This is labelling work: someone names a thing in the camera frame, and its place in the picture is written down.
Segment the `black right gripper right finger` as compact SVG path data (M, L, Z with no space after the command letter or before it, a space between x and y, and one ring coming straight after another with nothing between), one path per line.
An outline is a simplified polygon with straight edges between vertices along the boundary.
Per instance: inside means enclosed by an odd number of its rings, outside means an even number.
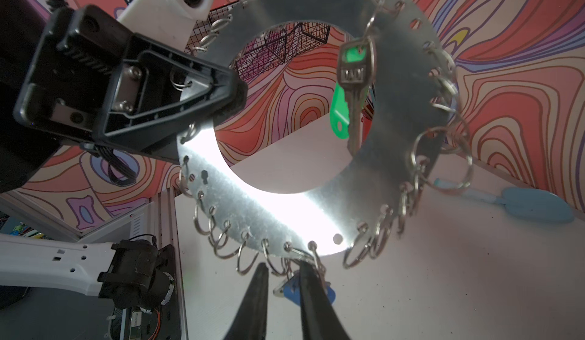
M318 272L300 263L300 307L303 339L350 340L329 302Z

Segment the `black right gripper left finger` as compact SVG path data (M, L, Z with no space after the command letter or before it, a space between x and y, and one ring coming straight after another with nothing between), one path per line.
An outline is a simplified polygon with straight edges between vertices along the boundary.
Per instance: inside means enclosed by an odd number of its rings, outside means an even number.
M269 272L260 263L224 340L265 340L268 322Z

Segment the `green tagged key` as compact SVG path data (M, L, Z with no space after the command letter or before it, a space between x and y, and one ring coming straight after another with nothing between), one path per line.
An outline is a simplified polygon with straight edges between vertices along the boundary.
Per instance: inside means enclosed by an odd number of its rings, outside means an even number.
M360 149L360 115L370 86L376 75L376 45L365 36L341 45L338 55L337 79L344 90L349 112L347 149L355 156Z

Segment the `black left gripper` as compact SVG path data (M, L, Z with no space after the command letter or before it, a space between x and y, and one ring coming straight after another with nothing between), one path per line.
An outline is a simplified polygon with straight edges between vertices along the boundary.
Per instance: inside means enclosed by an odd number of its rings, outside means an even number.
M48 22L28 5L2 9L1 165L42 166L62 143L164 152L193 122L242 108L236 71L132 47L143 39L95 5Z

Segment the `blue tagged key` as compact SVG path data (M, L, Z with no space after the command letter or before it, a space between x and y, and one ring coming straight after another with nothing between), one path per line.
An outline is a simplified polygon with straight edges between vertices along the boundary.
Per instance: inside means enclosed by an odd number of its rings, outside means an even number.
M330 304L333 304L337 295L332 288L331 283L328 281L325 282L325 292ZM273 294L276 297L286 298L295 303L295 305L300 306L300 271L294 271L291 277L288 277L288 279L285 279L282 283L276 286L273 290Z

